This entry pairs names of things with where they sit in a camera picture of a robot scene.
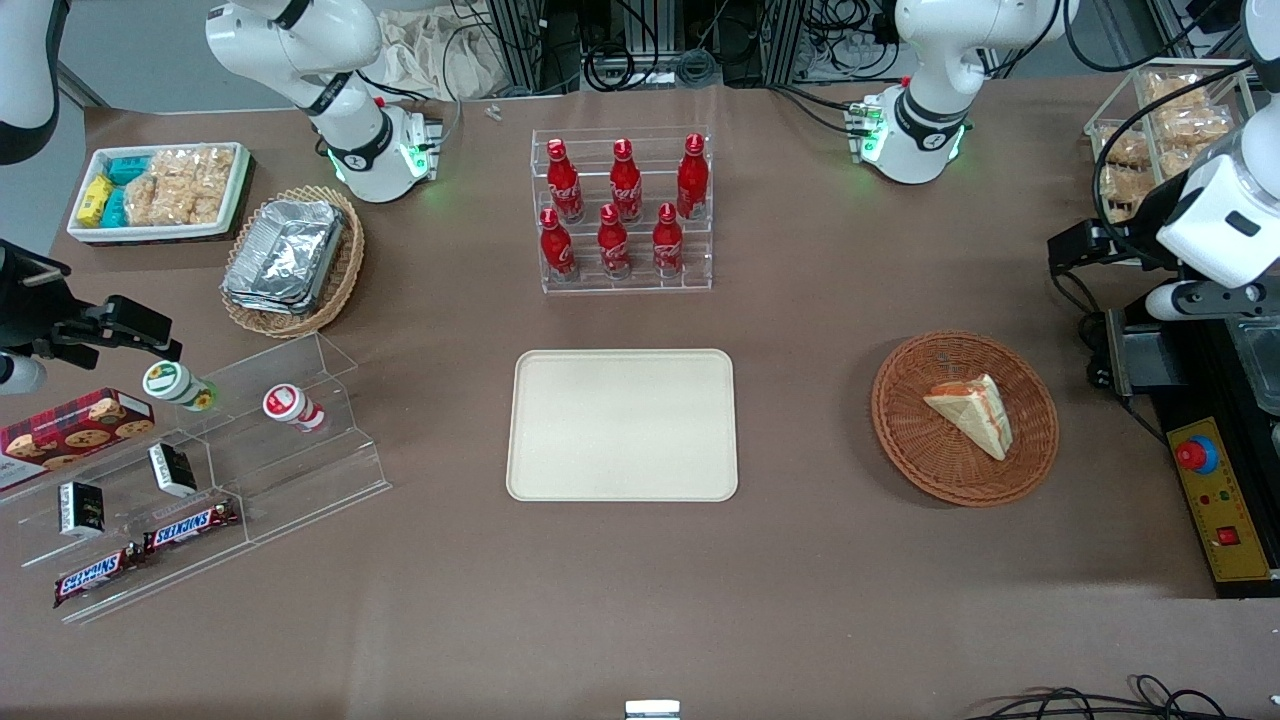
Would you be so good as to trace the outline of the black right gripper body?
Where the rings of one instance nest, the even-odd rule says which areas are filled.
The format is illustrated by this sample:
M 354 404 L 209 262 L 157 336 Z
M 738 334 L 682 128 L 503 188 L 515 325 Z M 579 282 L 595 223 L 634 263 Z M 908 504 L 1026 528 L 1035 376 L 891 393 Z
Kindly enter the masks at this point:
M 54 360 L 56 325 L 77 314 L 67 284 L 70 268 L 1 242 L 1 346 L 27 357 Z

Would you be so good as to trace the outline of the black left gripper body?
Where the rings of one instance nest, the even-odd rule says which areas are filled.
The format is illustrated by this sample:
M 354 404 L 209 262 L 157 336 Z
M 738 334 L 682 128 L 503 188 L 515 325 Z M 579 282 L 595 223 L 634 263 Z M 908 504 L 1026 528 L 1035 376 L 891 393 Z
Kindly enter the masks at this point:
M 1146 195 L 1135 213 L 1124 222 L 1111 222 L 1106 210 L 1100 220 L 1125 258 L 1139 258 L 1144 269 L 1178 269 L 1181 261 L 1157 241 L 1157 233 L 1174 214 L 1187 186 L 1187 176 L 1174 176 Z

